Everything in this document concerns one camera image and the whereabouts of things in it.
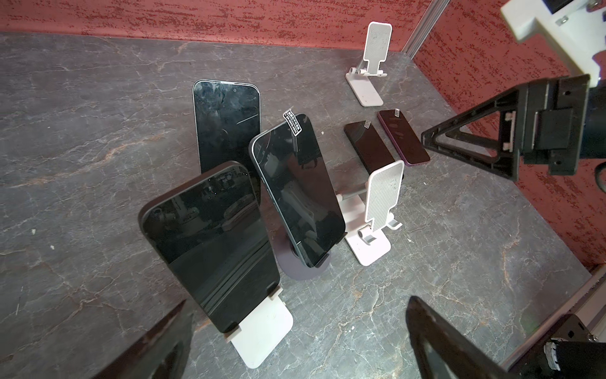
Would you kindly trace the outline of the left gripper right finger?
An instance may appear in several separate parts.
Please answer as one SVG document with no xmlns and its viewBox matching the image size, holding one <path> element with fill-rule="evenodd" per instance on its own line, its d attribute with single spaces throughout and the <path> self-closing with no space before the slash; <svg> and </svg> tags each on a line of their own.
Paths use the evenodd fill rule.
<svg viewBox="0 0 606 379">
<path fill-rule="evenodd" d="M 422 378 L 513 378 L 417 296 L 406 312 Z"/>
</svg>

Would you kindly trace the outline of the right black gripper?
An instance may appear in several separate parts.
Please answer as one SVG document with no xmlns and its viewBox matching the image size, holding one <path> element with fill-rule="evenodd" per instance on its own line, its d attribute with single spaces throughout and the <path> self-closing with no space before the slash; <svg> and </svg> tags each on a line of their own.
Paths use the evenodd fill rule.
<svg viewBox="0 0 606 379">
<path fill-rule="evenodd" d="M 493 114 L 496 139 L 464 130 Z M 592 87 L 588 74 L 531 81 L 429 128 L 421 142 L 513 182 L 521 155 L 525 164 L 546 165 L 550 175 L 574 175 L 582 159 L 605 158 L 605 81 Z"/>
</svg>

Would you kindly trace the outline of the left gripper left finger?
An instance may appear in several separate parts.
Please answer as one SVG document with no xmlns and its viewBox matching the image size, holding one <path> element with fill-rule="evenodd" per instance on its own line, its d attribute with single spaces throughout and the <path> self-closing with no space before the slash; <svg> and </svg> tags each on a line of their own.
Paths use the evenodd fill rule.
<svg viewBox="0 0 606 379">
<path fill-rule="evenodd" d="M 180 302 L 96 378 L 181 378 L 193 337 L 193 308 Z"/>
</svg>

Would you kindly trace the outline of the white phone stand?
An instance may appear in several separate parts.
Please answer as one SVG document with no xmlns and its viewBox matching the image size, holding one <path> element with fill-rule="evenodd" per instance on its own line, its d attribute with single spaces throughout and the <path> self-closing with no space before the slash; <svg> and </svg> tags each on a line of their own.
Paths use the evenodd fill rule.
<svg viewBox="0 0 606 379">
<path fill-rule="evenodd" d="M 370 78 L 387 76 L 380 69 L 380 65 L 387 60 L 392 30 L 391 24 L 372 21 L 367 29 L 362 60 L 345 75 L 353 94 L 363 107 L 383 105 L 383 100 Z"/>
<path fill-rule="evenodd" d="M 372 265 L 391 250 L 383 229 L 402 227 L 392 210 L 399 202 L 404 168 L 404 162 L 397 160 L 372 172 L 365 183 L 336 194 L 346 222 L 345 240 L 363 266 Z"/>
</svg>

